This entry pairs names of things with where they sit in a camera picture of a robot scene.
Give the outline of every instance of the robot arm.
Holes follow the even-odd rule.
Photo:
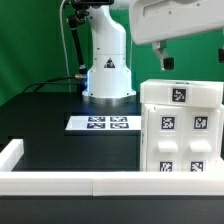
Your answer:
[[[167,39],[223,28],[223,8],[223,0],[132,0],[132,38],[136,44],[152,43],[164,66]]]

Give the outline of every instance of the cable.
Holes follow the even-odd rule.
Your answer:
[[[50,84],[50,85],[78,85],[77,83],[53,83],[53,82],[39,82],[39,83],[34,83],[31,84],[29,86],[27,86],[22,93],[25,93],[29,88],[33,87],[33,86],[37,86],[37,85],[46,85],[46,84]]]
[[[63,21],[62,21],[62,10],[63,10],[65,1],[66,0],[63,0],[61,2],[60,10],[59,10],[59,19],[60,19],[62,45],[63,45],[63,49],[64,49],[66,72],[67,72],[67,76],[69,76],[70,72],[69,72],[68,54],[67,54],[67,49],[66,49],[66,44],[65,44],[64,26],[63,26]]]
[[[48,79],[47,81],[45,81],[44,83],[49,83],[49,82],[56,82],[56,81],[61,81],[61,80],[66,80],[66,79],[75,79],[75,76],[67,76],[67,77],[59,77],[59,78],[53,78],[53,79]],[[37,86],[33,92],[37,92],[40,88],[42,88],[45,84],[42,83],[39,86]]]

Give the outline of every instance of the green screen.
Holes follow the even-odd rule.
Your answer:
[[[0,105],[33,83],[66,76],[59,24],[60,0],[0,0]],[[69,74],[78,73],[76,52],[63,12]],[[127,65],[132,71],[133,88],[147,79],[224,80],[224,64],[218,62],[218,48],[224,37],[221,30],[170,40],[168,53],[175,58],[173,71],[162,71],[151,45],[136,46],[131,41],[128,11],[112,11],[115,21],[127,31]],[[91,29],[79,27],[87,68],[92,64]],[[47,86],[42,91],[69,91],[67,86]]]

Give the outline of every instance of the warning label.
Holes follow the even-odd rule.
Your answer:
[[[111,58],[108,59],[107,63],[104,65],[104,68],[115,68],[114,62]]]

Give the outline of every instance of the black cable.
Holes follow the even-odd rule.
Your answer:
[[[61,80],[66,80],[66,79],[75,79],[75,76],[66,76],[66,77],[59,77],[59,78],[53,78],[53,79],[48,79],[47,81],[43,82],[39,86],[37,86],[33,92],[37,92],[39,89],[41,89],[43,86],[48,84],[48,82],[56,82],[56,81],[61,81]]]
[[[33,87],[33,86],[37,86],[37,85],[46,85],[46,84],[50,84],[50,85],[78,85],[77,83],[53,83],[53,82],[40,82],[40,83],[34,83],[31,84],[29,86],[27,86],[22,93],[25,93],[29,88]]]

